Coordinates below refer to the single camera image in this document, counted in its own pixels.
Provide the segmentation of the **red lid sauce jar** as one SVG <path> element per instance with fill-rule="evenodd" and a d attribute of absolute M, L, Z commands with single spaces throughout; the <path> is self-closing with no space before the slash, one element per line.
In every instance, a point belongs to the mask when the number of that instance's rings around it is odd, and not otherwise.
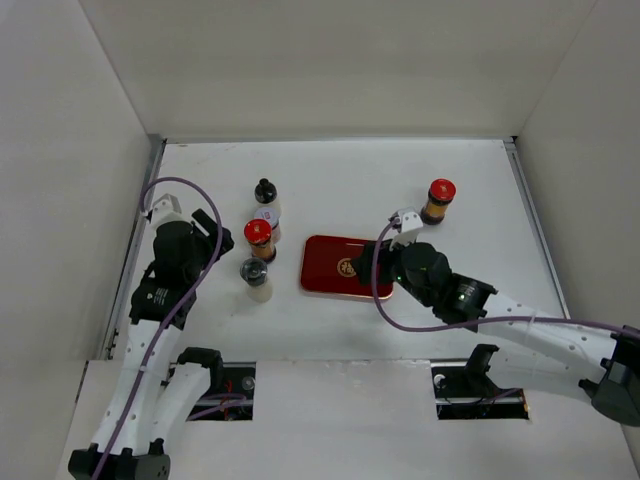
<path fill-rule="evenodd" d="M 427 225 L 441 223 L 455 195 L 456 186 L 452 181 L 445 178 L 434 180 L 429 187 L 427 201 L 420 212 L 422 221 Z"/>
<path fill-rule="evenodd" d="M 253 257 L 271 263 L 276 257 L 271 225 L 264 219 L 253 219 L 244 227 L 244 236 Z"/>

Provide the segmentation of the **black cap salt grinder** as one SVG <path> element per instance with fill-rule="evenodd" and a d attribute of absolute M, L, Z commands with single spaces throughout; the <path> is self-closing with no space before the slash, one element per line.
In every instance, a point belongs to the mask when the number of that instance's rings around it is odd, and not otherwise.
<path fill-rule="evenodd" d="M 279 195 L 276 186 L 267 178 L 261 178 L 254 189 L 255 200 L 262 206 L 282 214 Z"/>

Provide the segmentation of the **white lid spice jar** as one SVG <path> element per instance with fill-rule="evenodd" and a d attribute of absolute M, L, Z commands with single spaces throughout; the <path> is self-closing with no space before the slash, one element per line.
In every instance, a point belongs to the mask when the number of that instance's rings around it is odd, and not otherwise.
<path fill-rule="evenodd" d="M 280 213 L 277 209 L 272 207 L 260 207 L 255 211 L 254 218 L 265 220 L 271 226 L 273 241 L 277 243 L 280 240 Z"/>

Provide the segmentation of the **clear lid salt shaker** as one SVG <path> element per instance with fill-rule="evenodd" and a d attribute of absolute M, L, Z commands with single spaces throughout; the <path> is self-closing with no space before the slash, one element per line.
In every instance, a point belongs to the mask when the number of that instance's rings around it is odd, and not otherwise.
<path fill-rule="evenodd" d="M 273 286 L 268 277 L 268 266 L 259 258 L 245 260 L 240 267 L 240 276 L 246 283 L 247 295 L 257 303 L 269 301 Z"/>

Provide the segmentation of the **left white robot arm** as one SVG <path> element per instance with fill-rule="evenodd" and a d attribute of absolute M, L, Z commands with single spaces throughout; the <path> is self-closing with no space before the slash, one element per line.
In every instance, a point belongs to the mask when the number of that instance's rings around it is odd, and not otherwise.
<path fill-rule="evenodd" d="M 170 452 L 201 398 L 224 387 L 219 351 L 174 349 L 196 301 L 195 287 L 234 242 L 201 209 L 185 220 L 154 208 L 154 258 L 131 298 L 126 352 L 112 399 L 85 449 L 72 452 L 75 479 L 165 479 Z"/>

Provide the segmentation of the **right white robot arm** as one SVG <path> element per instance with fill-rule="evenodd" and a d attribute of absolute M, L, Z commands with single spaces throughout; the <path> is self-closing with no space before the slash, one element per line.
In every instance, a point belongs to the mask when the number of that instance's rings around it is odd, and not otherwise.
<path fill-rule="evenodd" d="M 447 257 L 423 242 L 381 247 L 369 242 L 353 260 L 359 282 L 375 289 L 396 283 L 441 321 L 521 346 L 509 353 L 479 344 L 464 384 L 483 396 L 511 386 L 585 402 L 621 425 L 639 424 L 639 331 L 597 322 L 551 318 L 493 286 L 452 271 Z"/>

